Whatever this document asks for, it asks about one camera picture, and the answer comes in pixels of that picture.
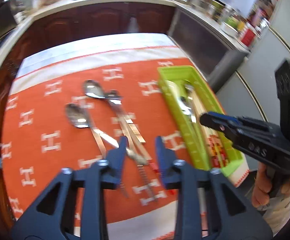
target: green cutlery tray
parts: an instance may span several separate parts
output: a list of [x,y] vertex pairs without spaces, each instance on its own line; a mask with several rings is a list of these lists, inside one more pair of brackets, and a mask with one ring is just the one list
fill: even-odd
[[[197,132],[195,133],[193,125],[190,123],[188,117],[182,113],[181,108],[179,107],[166,81],[170,80],[174,82],[178,86],[181,96],[186,96],[186,91],[184,88],[185,81],[190,82],[195,88],[195,92],[202,101],[206,111],[224,114],[221,105],[204,78],[194,67],[189,65],[159,67],[158,72],[158,85],[160,86],[168,107],[178,125],[178,128],[181,131],[194,167],[206,171],[210,170],[211,162],[205,147],[205,139],[198,126],[195,126],[195,130]],[[242,164],[243,156],[240,151],[232,147],[232,142],[228,140],[223,133],[218,132],[218,135],[227,153],[229,163],[224,167],[221,157],[218,156],[218,158],[221,164],[222,173],[228,177]]]

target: table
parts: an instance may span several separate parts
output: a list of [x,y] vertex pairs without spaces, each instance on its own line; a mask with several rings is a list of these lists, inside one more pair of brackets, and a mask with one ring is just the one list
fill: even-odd
[[[146,140],[144,146],[156,161],[154,139],[190,162],[177,126],[157,86],[157,67],[192,65],[184,52],[164,34],[133,33],[89,38],[63,44],[25,59],[13,82],[2,136],[3,174],[16,218],[62,167],[82,169],[100,158],[89,129],[73,127],[64,106],[76,102],[92,116],[96,126],[118,139],[122,135],[115,113],[104,102],[87,98],[86,79],[97,80],[105,90],[117,89],[123,106]],[[136,164],[126,159],[122,174],[129,198],[106,190],[110,239],[163,239],[173,234],[176,195],[160,185],[145,167],[158,201],[141,187]],[[239,183],[248,174],[239,171]],[[77,202],[77,234],[81,198]]]

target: person's hand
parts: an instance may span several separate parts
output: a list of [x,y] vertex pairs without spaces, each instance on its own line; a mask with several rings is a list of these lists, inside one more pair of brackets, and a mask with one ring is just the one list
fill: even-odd
[[[269,195],[272,188],[270,179],[266,176],[266,165],[260,163],[255,180],[255,187],[252,194],[252,205],[257,208],[259,206],[267,205],[269,202]],[[290,196],[290,179],[281,187],[281,193],[285,197]]]

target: metal spoon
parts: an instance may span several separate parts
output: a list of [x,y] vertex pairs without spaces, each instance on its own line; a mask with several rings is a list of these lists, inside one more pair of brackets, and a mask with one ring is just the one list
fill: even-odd
[[141,143],[145,142],[144,138],[141,136],[140,132],[138,131],[133,121],[128,117],[128,115],[122,108],[121,104],[122,97],[118,95],[117,90],[111,90],[109,93],[105,93],[101,85],[95,80],[86,80],[83,84],[83,90],[85,92],[85,95],[89,97],[106,99],[113,108],[113,110],[116,112],[117,116],[121,115],[124,118],[125,122],[127,122],[128,126],[135,134],[139,142]]
[[167,80],[166,83],[169,86],[169,89],[171,90],[171,92],[172,92],[174,98],[176,99],[177,104],[181,108],[183,114],[187,115],[187,116],[190,116],[190,111],[189,111],[188,107],[181,100],[181,93],[179,91],[178,86],[174,82],[169,81],[169,80]]
[[[123,134],[128,139],[128,144],[129,144],[130,149],[134,153],[136,153],[137,151],[136,151],[135,145],[133,143],[131,134],[135,135],[135,137],[136,137],[135,139],[136,140],[140,140],[139,137],[141,137],[143,139],[143,137],[140,135],[138,129],[133,124],[133,121],[130,118],[126,119],[124,117],[125,114],[124,114],[124,111],[123,111],[123,109],[121,107],[121,99],[122,99],[122,97],[118,95],[117,90],[111,90],[109,93],[105,93],[104,90],[102,89],[101,85],[98,82],[96,82],[95,80],[86,80],[84,82],[84,84],[83,84],[83,89],[84,89],[85,95],[87,95],[89,97],[101,98],[101,99],[106,99],[107,100],[107,102],[110,104],[112,109],[116,112],[116,115],[118,117],[118,121],[120,122],[120,127],[121,127],[121,129],[123,131]],[[147,175],[146,175],[146,172],[145,172],[145,169],[144,169],[144,164],[138,162],[137,160],[136,160],[136,164],[137,164],[137,168],[138,168],[140,177],[143,180],[144,184],[147,186],[147,192],[148,192],[149,196],[151,198],[153,198],[154,200],[156,200],[155,193],[154,193],[152,187],[149,184],[150,182],[149,182],[149,180],[147,178]]]
[[[103,151],[103,149],[105,149],[104,143],[101,138],[103,138],[105,141],[107,141],[110,145],[114,146],[115,148],[119,147],[118,142],[114,138],[110,137],[108,134],[104,133],[103,131],[101,131],[95,126],[94,122],[91,120],[88,113],[84,109],[82,109],[78,104],[76,103],[66,104],[65,111],[66,111],[66,115],[69,121],[75,127],[78,127],[78,128],[89,127],[91,129],[95,137],[96,143],[101,152]],[[133,160],[143,165],[147,164],[147,160],[145,160],[138,154],[134,153],[132,150],[126,148],[126,152],[127,152],[127,155]]]
[[[75,103],[68,103],[65,106],[66,115],[69,121],[77,128],[90,128],[93,136],[96,140],[98,148],[102,154],[103,159],[106,157],[106,148],[102,138],[110,143],[115,148],[118,148],[118,142],[110,137],[109,135],[105,134],[101,130],[95,127],[93,120],[89,117],[88,113],[82,109],[78,104]],[[128,198],[128,194],[124,184],[120,183],[120,189],[125,197]]]
[[184,97],[181,98],[181,100],[183,101],[183,103],[189,109],[192,123],[197,123],[196,115],[195,115],[195,112],[194,112],[194,102],[193,102],[193,98],[191,96],[191,94],[193,92],[195,92],[194,91],[194,87],[192,85],[190,85],[190,84],[187,84],[187,83],[185,83],[184,87],[185,87],[185,90],[186,90],[186,93],[187,93],[188,102],[186,103],[186,99]]

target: refrigerator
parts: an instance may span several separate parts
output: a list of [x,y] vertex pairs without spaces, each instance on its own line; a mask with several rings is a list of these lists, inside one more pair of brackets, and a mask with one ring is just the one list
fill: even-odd
[[[274,72],[285,59],[290,60],[290,0],[278,0],[269,28],[216,94],[226,113],[279,124]],[[246,158],[250,171],[256,170],[258,162]]]

